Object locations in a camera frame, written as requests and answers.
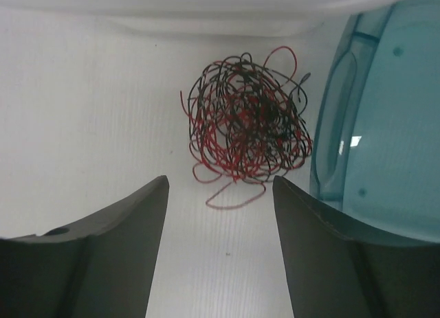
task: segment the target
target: blue container lid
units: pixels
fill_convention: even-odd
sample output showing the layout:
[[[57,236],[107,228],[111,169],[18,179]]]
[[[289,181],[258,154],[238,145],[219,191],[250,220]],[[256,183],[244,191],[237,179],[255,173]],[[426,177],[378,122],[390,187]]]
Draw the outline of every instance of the blue container lid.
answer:
[[[321,105],[311,194],[380,229],[440,242],[439,156],[440,0],[351,17]]]

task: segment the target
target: teal plastic container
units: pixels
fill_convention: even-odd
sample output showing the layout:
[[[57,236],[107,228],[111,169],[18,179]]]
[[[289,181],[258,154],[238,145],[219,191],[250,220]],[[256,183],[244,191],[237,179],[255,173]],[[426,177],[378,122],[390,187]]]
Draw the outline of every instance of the teal plastic container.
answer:
[[[440,242],[440,0],[349,19],[320,109],[310,191],[374,227]]]

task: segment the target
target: small hole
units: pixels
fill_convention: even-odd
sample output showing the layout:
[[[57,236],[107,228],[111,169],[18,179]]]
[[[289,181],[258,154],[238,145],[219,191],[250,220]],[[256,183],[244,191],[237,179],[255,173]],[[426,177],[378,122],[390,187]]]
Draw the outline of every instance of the small hole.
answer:
[[[68,227],[57,227],[56,229],[47,232],[45,236],[57,236],[59,234],[66,234],[67,232],[69,232]]]
[[[400,57],[401,55],[404,54],[404,50],[401,47],[396,47],[393,49],[393,54],[396,57]]]
[[[359,196],[361,196],[362,198],[364,198],[366,196],[366,190],[364,188],[360,188],[359,191],[357,192],[359,194]]]

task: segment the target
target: dark gray plastic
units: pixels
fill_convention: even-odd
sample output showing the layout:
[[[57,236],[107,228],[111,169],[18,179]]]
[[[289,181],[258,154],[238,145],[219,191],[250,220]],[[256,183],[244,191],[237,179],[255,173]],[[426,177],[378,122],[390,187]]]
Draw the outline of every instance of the dark gray plastic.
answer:
[[[274,179],[295,318],[440,317],[440,245],[364,224]]]
[[[44,236],[0,239],[0,317],[144,318],[167,200],[158,177]]]

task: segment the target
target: tangled wire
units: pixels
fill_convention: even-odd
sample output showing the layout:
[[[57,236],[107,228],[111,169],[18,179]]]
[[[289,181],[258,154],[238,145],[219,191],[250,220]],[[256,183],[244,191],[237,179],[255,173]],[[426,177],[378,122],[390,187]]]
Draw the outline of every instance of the tangled wire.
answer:
[[[282,49],[293,58],[291,76],[266,66],[270,57]],[[274,175],[283,176],[301,167],[311,154],[312,140],[301,117],[307,106],[301,86],[310,73],[295,82],[296,69],[297,59],[289,47],[272,51],[263,65],[254,63],[246,52],[208,65],[192,86],[186,106],[180,93],[189,118],[190,152],[197,160],[192,168],[194,177],[201,183],[212,183],[222,176],[232,178],[206,201],[207,206],[243,207],[264,194],[264,183],[272,181]],[[201,165],[217,176],[209,181],[199,179],[196,168]],[[262,192],[240,205],[210,204],[239,180],[259,184]]]

